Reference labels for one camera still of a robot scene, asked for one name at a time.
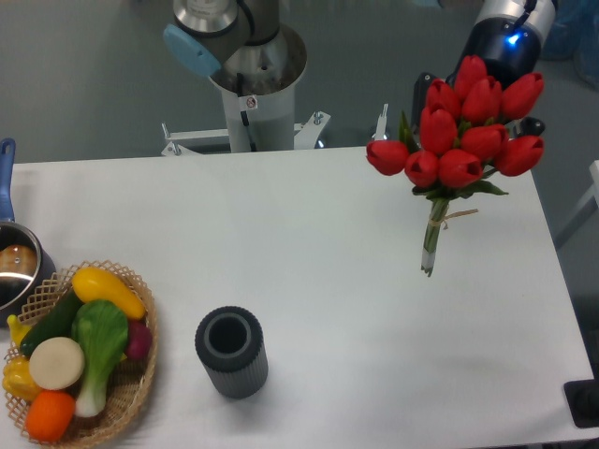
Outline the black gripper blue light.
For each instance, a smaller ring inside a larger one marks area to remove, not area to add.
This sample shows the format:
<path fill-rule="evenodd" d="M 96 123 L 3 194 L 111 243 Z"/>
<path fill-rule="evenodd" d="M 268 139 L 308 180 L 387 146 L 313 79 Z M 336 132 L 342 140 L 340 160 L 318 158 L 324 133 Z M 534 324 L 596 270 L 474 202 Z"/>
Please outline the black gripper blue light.
<path fill-rule="evenodd" d="M 504 88 L 520 77 L 532 73 L 542 50 L 541 35 L 523 22 L 517 26 L 516 19 L 491 17 L 477 22 L 472 29 L 454 71 L 447 77 L 453 83 L 461 63 L 467 56 L 483 60 L 487 73 L 498 80 Z M 411 129 L 419 133 L 421 112 L 426 106 L 427 92 L 436 79 L 430 72 L 421 73 L 413 87 Z M 524 117 L 506 124 L 511 138 L 540 137 L 546 125 L 535 117 Z"/>

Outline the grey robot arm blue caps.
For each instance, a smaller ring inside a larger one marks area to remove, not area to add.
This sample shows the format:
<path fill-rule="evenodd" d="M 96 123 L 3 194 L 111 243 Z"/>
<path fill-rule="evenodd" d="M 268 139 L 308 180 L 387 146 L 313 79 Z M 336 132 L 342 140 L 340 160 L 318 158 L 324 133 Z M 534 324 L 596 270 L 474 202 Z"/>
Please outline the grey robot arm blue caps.
<path fill-rule="evenodd" d="M 533 71 L 555 1 L 486 1 L 458 63 L 478 56 L 503 86 Z M 295 126 L 295 88 L 307 66 L 300 35 L 277 1 L 176 1 L 163 38 L 187 70 L 220 90 L 233 152 L 308 149 L 326 120 Z"/>

